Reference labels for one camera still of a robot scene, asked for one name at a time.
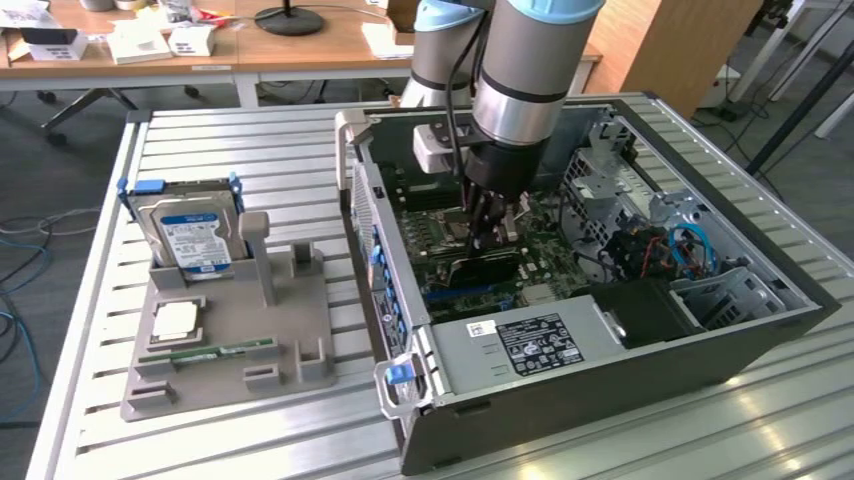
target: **hard drive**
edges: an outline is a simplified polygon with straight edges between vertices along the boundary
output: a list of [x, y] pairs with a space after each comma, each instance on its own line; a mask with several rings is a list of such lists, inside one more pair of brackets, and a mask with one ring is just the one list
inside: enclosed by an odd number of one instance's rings
[[142, 180], [119, 197], [143, 229], [158, 267], [179, 267], [187, 280], [228, 276], [231, 263], [247, 258], [238, 231], [240, 181]]

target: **green circuit board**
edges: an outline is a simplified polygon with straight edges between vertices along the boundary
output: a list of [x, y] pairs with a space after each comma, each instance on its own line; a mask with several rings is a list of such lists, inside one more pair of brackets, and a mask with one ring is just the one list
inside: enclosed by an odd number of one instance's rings
[[501, 274], [478, 265], [470, 270], [482, 275], [473, 279], [469, 273], [465, 287], [454, 285], [454, 274], [459, 273], [455, 267], [467, 261], [467, 215], [459, 207], [415, 212], [398, 209], [398, 225], [434, 322], [562, 300], [590, 285], [551, 218], [553, 203], [538, 196], [530, 198], [530, 211], [515, 222], [518, 239], [491, 248], [485, 256], [494, 259], [490, 263], [498, 265]]

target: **metal slotted table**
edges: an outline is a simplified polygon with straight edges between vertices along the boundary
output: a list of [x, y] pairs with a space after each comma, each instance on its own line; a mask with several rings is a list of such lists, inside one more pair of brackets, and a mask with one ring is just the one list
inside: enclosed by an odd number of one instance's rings
[[[852, 478], [854, 263], [663, 103], [642, 95], [619, 98], [844, 308], [725, 385], [419, 478]], [[335, 112], [379, 105], [174, 111], [130, 119], [112, 184], [126, 175], [131, 181], [192, 180], [234, 171], [247, 209], [270, 212], [271, 248], [315, 241], [326, 255], [339, 379], [326, 390], [135, 423], [120, 419], [151, 252], [111, 190], [28, 479], [399, 476], [335, 188]], [[651, 155], [641, 145], [642, 165], [654, 166]], [[665, 190], [679, 184], [667, 169], [649, 172]]]

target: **black lamp base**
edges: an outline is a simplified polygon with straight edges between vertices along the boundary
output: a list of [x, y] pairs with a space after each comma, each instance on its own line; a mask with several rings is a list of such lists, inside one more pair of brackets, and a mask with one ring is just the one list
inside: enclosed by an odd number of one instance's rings
[[[276, 10], [279, 10], [280, 13], [271, 15]], [[299, 7], [291, 8], [290, 17], [284, 15], [282, 8], [268, 8], [258, 12], [255, 16], [264, 17], [266, 15], [271, 16], [255, 20], [255, 25], [274, 35], [284, 35], [288, 37], [311, 35], [323, 29], [323, 24], [326, 23], [320, 15]]]

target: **power supply label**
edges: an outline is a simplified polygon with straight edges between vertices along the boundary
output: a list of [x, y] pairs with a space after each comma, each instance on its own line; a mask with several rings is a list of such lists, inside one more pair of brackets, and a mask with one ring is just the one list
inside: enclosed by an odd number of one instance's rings
[[172, 215], [160, 219], [175, 262], [188, 272], [214, 273], [228, 268], [231, 255], [215, 213]]
[[557, 313], [498, 325], [498, 336], [522, 376], [585, 360]]

